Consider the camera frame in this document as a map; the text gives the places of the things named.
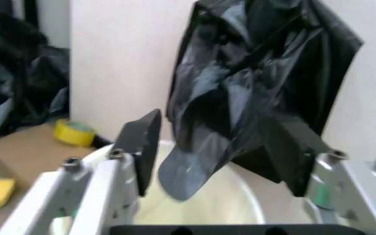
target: black plastic bag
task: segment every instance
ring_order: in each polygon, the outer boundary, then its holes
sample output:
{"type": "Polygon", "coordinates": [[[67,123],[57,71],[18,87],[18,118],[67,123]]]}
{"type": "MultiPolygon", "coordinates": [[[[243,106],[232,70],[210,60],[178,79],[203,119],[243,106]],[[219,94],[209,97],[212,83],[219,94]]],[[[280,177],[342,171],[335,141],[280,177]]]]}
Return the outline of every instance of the black plastic bag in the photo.
{"type": "Polygon", "coordinates": [[[33,26],[0,12],[0,136],[67,113],[69,52],[33,26]]]}
{"type": "Polygon", "coordinates": [[[186,200],[233,159],[266,164],[266,117],[299,116],[320,135],[360,46],[317,0],[196,2],[167,104],[176,146],[159,169],[163,188],[186,200]]]}

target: white wall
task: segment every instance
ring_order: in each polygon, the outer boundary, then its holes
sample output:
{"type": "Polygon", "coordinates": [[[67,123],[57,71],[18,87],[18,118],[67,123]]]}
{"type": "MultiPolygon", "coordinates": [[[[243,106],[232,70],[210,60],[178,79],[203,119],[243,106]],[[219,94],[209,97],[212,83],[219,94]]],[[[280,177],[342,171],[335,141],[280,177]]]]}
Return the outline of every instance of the white wall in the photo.
{"type": "Polygon", "coordinates": [[[52,46],[70,46],[70,0],[37,0],[40,30],[52,46]]]}
{"type": "Polygon", "coordinates": [[[364,41],[323,134],[351,158],[376,157],[376,0],[324,0],[364,41]]]}
{"type": "MultiPolygon", "coordinates": [[[[165,108],[193,0],[74,0],[72,118],[113,139],[120,127],[165,108]]],[[[376,157],[376,1],[324,0],[365,41],[323,134],[351,157],[376,157]]],[[[170,128],[164,124],[164,139],[170,128]]]]}
{"type": "MultiPolygon", "coordinates": [[[[193,2],[73,0],[72,119],[113,140],[124,123],[164,112],[193,2]]],[[[171,139],[163,126],[162,138],[171,139]]]]}

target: yellow tape roll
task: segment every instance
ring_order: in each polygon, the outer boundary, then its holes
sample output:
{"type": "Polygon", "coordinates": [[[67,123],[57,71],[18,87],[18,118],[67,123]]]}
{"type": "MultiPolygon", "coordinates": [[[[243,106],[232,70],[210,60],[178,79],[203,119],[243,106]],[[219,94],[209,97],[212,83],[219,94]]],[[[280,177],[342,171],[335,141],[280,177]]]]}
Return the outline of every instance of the yellow tape roll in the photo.
{"type": "Polygon", "coordinates": [[[88,147],[94,141],[95,132],[82,123],[60,119],[56,122],[54,136],[68,144],[88,147]]]}

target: metal linkage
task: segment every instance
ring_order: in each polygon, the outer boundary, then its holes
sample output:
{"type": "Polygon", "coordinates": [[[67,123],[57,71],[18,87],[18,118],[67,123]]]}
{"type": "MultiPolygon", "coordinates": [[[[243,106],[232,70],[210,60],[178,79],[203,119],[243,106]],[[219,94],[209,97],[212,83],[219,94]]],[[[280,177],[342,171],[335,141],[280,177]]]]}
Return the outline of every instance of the metal linkage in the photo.
{"type": "Polygon", "coordinates": [[[0,228],[0,235],[47,234],[54,218],[77,209],[91,173],[78,158],[69,158],[57,171],[41,174],[0,228]]]}
{"type": "Polygon", "coordinates": [[[376,162],[348,160],[338,151],[320,154],[310,179],[305,210],[315,223],[338,218],[376,235],[376,162]]]}
{"type": "Polygon", "coordinates": [[[89,182],[70,235],[106,235],[116,225],[131,224],[139,209],[133,156],[113,149],[89,182]]]}

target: black plastic sheet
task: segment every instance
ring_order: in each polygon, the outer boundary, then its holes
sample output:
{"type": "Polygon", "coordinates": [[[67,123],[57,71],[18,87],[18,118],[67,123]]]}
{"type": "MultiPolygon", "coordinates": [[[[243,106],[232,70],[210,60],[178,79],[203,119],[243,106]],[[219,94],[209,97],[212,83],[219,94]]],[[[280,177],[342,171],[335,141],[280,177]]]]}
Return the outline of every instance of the black plastic sheet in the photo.
{"type": "Polygon", "coordinates": [[[360,46],[317,0],[196,2],[167,104],[176,146],[159,169],[163,188],[186,200],[233,159],[268,162],[251,154],[265,117],[298,116],[320,135],[360,46]]]}
{"type": "Polygon", "coordinates": [[[68,112],[69,52],[0,12],[0,136],[68,112]]]}

